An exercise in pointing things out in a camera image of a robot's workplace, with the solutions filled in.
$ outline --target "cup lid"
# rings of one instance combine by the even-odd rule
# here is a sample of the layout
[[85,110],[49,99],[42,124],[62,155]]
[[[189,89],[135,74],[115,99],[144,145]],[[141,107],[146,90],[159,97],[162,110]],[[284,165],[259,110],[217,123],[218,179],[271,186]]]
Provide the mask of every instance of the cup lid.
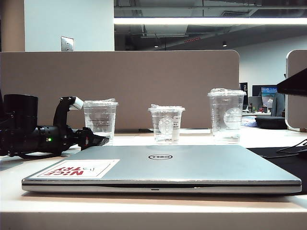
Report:
[[152,104],[148,111],[150,112],[182,112],[186,109],[179,105],[157,105]]
[[92,101],[84,101],[83,106],[117,106],[118,102],[115,101],[115,98],[110,98],[107,100],[92,100]]
[[224,88],[211,89],[208,93],[208,97],[222,97],[222,96],[244,96],[246,92],[242,90],[228,90]]

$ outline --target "cubicle divider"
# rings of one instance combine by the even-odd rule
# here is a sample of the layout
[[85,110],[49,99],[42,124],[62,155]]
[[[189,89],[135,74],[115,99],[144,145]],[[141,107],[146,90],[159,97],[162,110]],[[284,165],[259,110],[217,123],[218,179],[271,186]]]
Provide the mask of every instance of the cubicle divider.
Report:
[[[293,50],[287,55],[287,78],[307,68],[307,50]],[[307,97],[286,95],[286,123],[292,128],[307,128]]]
[[[151,104],[181,105],[181,127],[211,127],[207,93],[239,88],[233,50],[1,53],[2,94],[38,97],[38,124],[50,125],[59,98],[116,98],[116,130],[151,128]],[[68,124],[84,126],[83,110]]]

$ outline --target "white wall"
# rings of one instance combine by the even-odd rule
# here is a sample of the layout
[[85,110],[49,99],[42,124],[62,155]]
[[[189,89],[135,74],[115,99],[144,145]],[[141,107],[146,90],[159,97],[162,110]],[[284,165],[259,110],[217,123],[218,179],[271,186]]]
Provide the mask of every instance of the white wall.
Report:
[[60,37],[75,51],[114,50],[113,0],[24,0],[25,51],[61,51]]
[[248,82],[248,95],[252,95],[252,85],[283,81],[286,56],[295,49],[307,49],[307,36],[234,48],[240,55],[239,81]]

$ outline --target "silver laptop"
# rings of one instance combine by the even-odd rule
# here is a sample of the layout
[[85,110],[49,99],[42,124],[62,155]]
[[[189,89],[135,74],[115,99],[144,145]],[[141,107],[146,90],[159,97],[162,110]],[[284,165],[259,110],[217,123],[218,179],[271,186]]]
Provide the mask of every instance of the silver laptop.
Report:
[[288,194],[301,180],[239,145],[90,147],[22,180],[78,193]]

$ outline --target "fluorescent light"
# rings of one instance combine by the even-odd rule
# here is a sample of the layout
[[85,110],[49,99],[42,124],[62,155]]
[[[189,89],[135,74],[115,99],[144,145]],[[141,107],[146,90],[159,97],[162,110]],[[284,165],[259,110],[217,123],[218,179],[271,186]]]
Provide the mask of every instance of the fluorescent light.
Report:
[[307,18],[114,18],[117,25],[307,25]]

